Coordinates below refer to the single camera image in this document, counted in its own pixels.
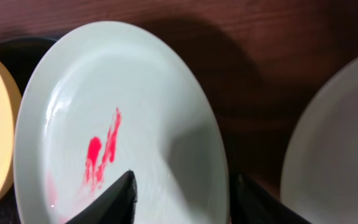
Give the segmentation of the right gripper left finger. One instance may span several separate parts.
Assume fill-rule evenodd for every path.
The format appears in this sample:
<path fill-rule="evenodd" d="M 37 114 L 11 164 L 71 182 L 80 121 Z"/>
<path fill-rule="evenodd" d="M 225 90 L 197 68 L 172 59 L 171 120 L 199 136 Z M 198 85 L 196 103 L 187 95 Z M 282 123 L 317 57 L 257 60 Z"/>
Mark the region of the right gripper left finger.
<path fill-rule="evenodd" d="M 128 170 L 67 224 L 133 224 L 136 203 L 135 174 Z"/>

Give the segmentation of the light blue plate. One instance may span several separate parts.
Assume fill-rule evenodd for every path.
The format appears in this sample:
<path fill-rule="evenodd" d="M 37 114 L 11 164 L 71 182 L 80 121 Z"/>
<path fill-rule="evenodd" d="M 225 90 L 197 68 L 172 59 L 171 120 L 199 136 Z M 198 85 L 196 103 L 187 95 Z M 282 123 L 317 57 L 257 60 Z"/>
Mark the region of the light blue plate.
<path fill-rule="evenodd" d="M 358 223 L 358 58 L 324 84 L 299 119 L 280 199 L 311 223 Z"/>
<path fill-rule="evenodd" d="M 72 30 L 42 57 L 16 124 L 22 223 L 65 223 L 133 171 L 136 223 L 227 223 L 226 156 L 211 106 L 165 42 L 124 22 Z"/>

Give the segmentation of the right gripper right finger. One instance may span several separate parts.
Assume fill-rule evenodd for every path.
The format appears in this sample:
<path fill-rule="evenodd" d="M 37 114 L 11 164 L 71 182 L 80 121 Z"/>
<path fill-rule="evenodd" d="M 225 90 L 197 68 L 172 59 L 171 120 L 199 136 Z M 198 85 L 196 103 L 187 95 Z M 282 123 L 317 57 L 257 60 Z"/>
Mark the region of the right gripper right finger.
<path fill-rule="evenodd" d="M 241 173 L 230 175 L 232 224 L 310 224 Z"/>

